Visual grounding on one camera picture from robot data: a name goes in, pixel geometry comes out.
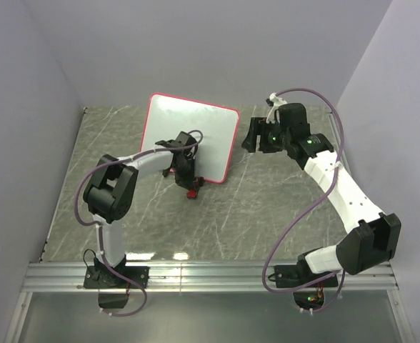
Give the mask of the red whiteboard eraser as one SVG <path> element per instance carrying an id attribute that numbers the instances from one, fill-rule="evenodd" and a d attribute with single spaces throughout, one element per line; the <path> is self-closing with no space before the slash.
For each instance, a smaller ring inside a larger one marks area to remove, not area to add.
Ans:
<path id="1" fill-rule="evenodd" d="M 190 189 L 186 193 L 188 199 L 196 199 L 198 197 L 198 192 L 195 189 Z"/>

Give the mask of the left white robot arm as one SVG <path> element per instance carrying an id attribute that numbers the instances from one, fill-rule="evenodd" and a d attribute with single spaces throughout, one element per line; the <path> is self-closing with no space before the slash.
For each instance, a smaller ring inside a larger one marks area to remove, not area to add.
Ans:
<path id="1" fill-rule="evenodd" d="M 175 183 L 187 190 L 186 197 L 197 198 L 204 178 L 195 175 L 195 156 L 203 138 L 198 129 L 182 131 L 175 139 L 158 141 L 151 149 L 131 156 L 115 158 L 106 154 L 80 183 L 77 192 L 83 194 L 93 220 L 82 220 L 77 200 L 74 201 L 75 217 L 83 226 L 96 227 L 99 251 L 94 268 L 109 287 L 118 287 L 124 281 L 134 283 L 126 271 L 126 254 L 121 250 L 122 233 L 116 232 L 114 225 L 129 212 L 136 183 L 154 172 L 162 172 L 164 177 L 173 172 Z"/>

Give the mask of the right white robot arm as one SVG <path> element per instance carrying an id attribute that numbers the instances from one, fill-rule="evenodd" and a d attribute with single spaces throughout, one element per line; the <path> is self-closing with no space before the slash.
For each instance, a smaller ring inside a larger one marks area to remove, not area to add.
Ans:
<path id="1" fill-rule="evenodd" d="M 241 146 L 250 153 L 285 151 L 327 195 L 346 231 L 338 244 L 299 255 L 286 271 L 276 268 L 277 287 L 311 286 L 334 272 L 355 275 L 394 258 L 400 219 L 362 192 L 325 135 L 311 133 L 303 104 L 282 104 L 268 117 L 251 118 Z"/>

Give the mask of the pink framed whiteboard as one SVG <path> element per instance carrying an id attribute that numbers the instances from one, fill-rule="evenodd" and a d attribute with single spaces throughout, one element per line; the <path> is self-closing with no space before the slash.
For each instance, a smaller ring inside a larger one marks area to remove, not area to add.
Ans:
<path id="1" fill-rule="evenodd" d="M 206 181 L 226 181 L 240 115 L 235 109 L 168 94 L 154 93 L 144 125 L 140 150 L 168 141 L 180 132 L 201 140 L 196 154 L 196 175 Z"/>

